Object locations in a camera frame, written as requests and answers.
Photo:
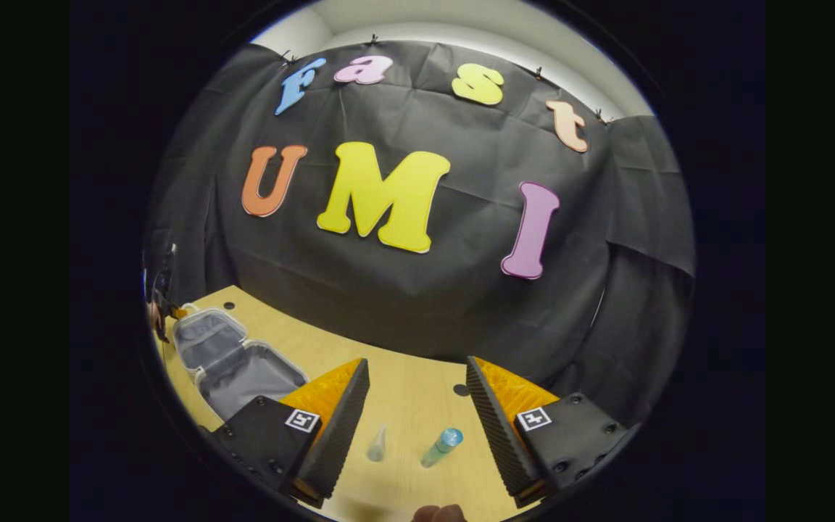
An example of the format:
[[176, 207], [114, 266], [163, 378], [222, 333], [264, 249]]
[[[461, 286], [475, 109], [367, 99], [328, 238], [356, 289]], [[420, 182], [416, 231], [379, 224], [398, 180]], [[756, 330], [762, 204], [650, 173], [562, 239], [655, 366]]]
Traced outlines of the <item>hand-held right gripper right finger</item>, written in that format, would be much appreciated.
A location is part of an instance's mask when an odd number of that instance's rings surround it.
[[639, 426], [639, 388], [603, 362], [577, 362], [547, 386], [470, 356], [466, 387], [518, 508], [593, 484]]

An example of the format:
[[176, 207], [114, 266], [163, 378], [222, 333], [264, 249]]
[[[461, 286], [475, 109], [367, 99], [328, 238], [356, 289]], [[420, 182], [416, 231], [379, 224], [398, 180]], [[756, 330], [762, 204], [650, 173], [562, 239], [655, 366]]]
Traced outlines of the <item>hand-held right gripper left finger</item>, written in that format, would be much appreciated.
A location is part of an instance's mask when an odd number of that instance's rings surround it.
[[209, 443], [255, 488], [321, 508], [344, 469], [369, 386], [368, 361], [358, 357], [285, 399], [258, 394], [211, 431]]

